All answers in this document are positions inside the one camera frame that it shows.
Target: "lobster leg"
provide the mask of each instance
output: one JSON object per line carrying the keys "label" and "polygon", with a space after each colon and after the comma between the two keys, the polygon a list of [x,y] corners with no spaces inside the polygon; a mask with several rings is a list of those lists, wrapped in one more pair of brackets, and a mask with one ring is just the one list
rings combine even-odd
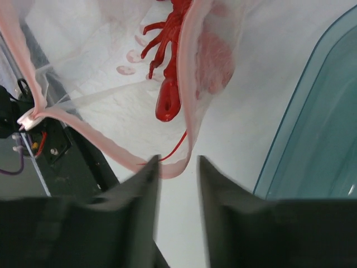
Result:
{"label": "lobster leg", "polygon": [[144,28],[143,35],[145,35],[149,31],[156,30],[156,29],[163,29],[164,27],[165,27],[165,21],[150,24]]}
{"label": "lobster leg", "polygon": [[150,67],[149,67],[149,78],[152,78],[152,73],[155,68],[159,67],[163,63],[163,59],[165,58],[165,51],[166,51],[166,46],[168,42],[170,42],[170,39],[168,38],[163,38],[164,41],[161,41],[160,46],[157,49],[156,55],[154,60],[150,62]]}
{"label": "lobster leg", "polygon": [[150,49],[152,49],[154,46],[156,46],[157,44],[159,44],[162,40],[162,35],[163,33],[160,32],[158,34],[158,36],[156,36],[153,40],[151,40],[149,42],[149,44],[143,49],[143,51],[141,52],[141,58],[144,59],[147,55],[147,53],[150,51]]}

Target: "red cable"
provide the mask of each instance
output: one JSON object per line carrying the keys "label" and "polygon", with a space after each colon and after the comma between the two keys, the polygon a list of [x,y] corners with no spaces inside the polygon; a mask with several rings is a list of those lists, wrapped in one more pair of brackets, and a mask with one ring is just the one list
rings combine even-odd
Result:
{"label": "red cable", "polygon": [[42,150],[44,149],[44,146],[45,146],[46,138],[47,138],[47,132],[43,131],[42,132],[42,141],[40,143],[40,147],[38,148],[37,153],[35,154],[35,157],[38,157],[42,153]]}
{"label": "red cable", "polygon": [[[165,161],[166,159],[168,159],[169,157],[171,157],[176,151],[177,149],[181,146],[181,144],[183,143],[184,139],[187,136],[187,131],[185,131],[185,133],[182,135],[180,141],[177,143],[177,145],[175,146],[175,148],[173,148],[173,150],[164,158],[159,159],[159,162]],[[142,163],[142,164],[138,164],[139,166],[143,166],[146,165],[146,163]]]}

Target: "lobster claw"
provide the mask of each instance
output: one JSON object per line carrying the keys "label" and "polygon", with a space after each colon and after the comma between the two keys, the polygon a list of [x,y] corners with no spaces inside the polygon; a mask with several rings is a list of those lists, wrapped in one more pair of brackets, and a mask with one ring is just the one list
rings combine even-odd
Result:
{"label": "lobster claw", "polygon": [[181,109],[179,87],[177,81],[166,78],[160,87],[155,115],[162,122],[174,119]]}

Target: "pink sticker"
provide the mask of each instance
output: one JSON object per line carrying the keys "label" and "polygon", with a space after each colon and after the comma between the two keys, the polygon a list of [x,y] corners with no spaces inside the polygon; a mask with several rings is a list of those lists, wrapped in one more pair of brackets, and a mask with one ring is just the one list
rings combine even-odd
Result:
{"label": "pink sticker", "polygon": [[135,49],[132,49],[127,53],[127,60],[130,63],[140,63],[142,61],[140,53]]}
{"label": "pink sticker", "polygon": [[157,81],[157,82],[162,82],[162,81],[164,80],[164,78],[165,78],[165,77],[163,77],[162,74],[155,74],[155,73],[153,73],[151,79],[152,79],[152,80],[155,80],[155,81]]}
{"label": "pink sticker", "polygon": [[147,46],[146,41],[143,38],[141,38],[141,37],[139,37],[137,35],[135,35],[135,40],[138,42],[139,45],[141,45],[143,47]]}
{"label": "pink sticker", "polygon": [[122,75],[132,75],[136,72],[136,70],[130,66],[118,66],[117,71]]}

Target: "purple cable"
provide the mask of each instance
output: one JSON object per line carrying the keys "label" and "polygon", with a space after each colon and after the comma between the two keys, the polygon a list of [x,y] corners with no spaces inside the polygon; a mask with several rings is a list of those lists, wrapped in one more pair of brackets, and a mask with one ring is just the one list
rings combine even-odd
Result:
{"label": "purple cable", "polygon": [[30,135],[26,135],[26,137],[28,138],[28,141],[30,142],[30,145],[32,145],[32,144],[33,144],[33,142],[32,142],[32,138],[31,138],[31,136],[30,136]]}
{"label": "purple cable", "polygon": [[21,172],[23,172],[23,168],[24,168],[24,157],[23,157],[23,147],[21,145],[21,143],[18,141],[19,139],[21,139],[19,136],[16,137],[16,143],[18,145],[18,148],[19,148],[19,155],[20,155],[20,169],[17,170],[17,171],[7,171],[7,170],[2,170],[0,169],[0,174],[3,174],[3,175],[9,175],[9,176],[16,176],[18,174],[20,174]]}

